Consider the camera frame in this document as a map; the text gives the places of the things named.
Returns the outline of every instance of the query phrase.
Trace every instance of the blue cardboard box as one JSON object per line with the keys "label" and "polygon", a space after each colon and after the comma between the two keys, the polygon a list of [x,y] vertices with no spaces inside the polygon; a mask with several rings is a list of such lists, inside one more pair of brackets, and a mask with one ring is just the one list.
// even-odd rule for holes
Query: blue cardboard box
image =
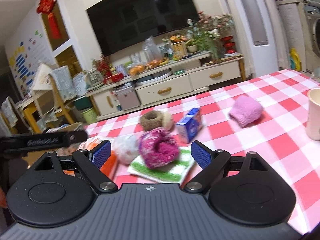
{"label": "blue cardboard box", "polygon": [[181,141],[190,143],[202,128],[200,108],[192,108],[179,122],[176,123]]}

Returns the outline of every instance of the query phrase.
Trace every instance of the television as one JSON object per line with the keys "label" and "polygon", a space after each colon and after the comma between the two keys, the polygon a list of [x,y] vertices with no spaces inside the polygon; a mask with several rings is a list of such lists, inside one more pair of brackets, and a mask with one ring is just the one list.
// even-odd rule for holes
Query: television
{"label": "television", "polygon": [[192,0],[102,0],[87,13],[104,56],[199,20]]}

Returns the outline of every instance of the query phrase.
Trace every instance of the red and white checkered tablecloth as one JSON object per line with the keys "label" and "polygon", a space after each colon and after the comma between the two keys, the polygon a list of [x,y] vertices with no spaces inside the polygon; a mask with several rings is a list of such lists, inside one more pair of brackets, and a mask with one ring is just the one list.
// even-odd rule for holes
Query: red and white checkered tablecloth
{"label": "red and white checkered tablecloth", "polygon": [[[282,70],[260,78],[205,92],[171,103],[91,124],[90,137],[117,137],[143,133],[139,117],[152,109],[166,109],[179,121],[188,110],[201,107],[204,128],[196,139],[210,149],[224,149],[245,156],[258,152],[293,188],[297,196],[290,224],[306,233],[320,221],[320,142],[312,141],[305,133],[308,115],[307,92],[318,84],[292,70]],[[263,116],[254,124],[241,129],[228,113],[234,100],[248,95],[264,106]],[[177,131],[172,133],[177,141]],[[186,181],[201,168],[195,166]],[[114,181],[150,183],[149,180],[127,173],[119,165]]]}

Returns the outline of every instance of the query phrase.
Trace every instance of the red tassel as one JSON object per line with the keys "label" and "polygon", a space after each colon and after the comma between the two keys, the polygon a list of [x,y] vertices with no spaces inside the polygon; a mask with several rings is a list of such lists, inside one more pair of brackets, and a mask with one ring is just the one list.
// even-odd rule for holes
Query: red tassel
{"label": "red tassel", "polygon": [[58,28],[58,23],[56,18],[54,17],[54,13],[49,13],[48,14],[48,21],[49,21],[49,26],[51,29],[51,34],[52,38],[54,39],[61,39],[61,34]]}

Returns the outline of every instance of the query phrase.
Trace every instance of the circular cap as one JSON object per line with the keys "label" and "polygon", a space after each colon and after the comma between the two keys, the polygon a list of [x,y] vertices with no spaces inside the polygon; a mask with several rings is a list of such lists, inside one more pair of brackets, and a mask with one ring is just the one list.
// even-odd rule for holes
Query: circular cap
{"label": "circular cap", "polygon": [[42,171],[34,171],[9,189],[7,205],[17,222],[33,227],[61,226],[78,219],[91,206],[94,194],[85,181],[56,174],[46,177]]}
{"label": "circular cap", "polygon": [[100,188],[104,189],[104,190],[109,190],[109,189],[113,189],[116,185],[113,182],[107,181],[107,182],[102,182],[100,184]]}
{"label": "circular cap", "polygon": [[238,197],[250,204],[263,204],[273,197],[271,188],[257,183],[247,183],[239,186],[236,190]]}
{"label": "circular cap", "polygon": [[191,190],[199,190],[202,188],[202,185],[199,182],[189,182],[187,188]]}
{"label": "circular cap", "polygon": [[214,184],[209,202],[235,223],[261,227],[287,222],[295,206],[295,195],[284,181],[262,172],[244,176],[240,172]]}
{"label": "circular cap", "polygon": [[59,201],[66,194],[65,188],[58,183],[42,183],[32,187],[29,198],[36,203],[50,204]]}

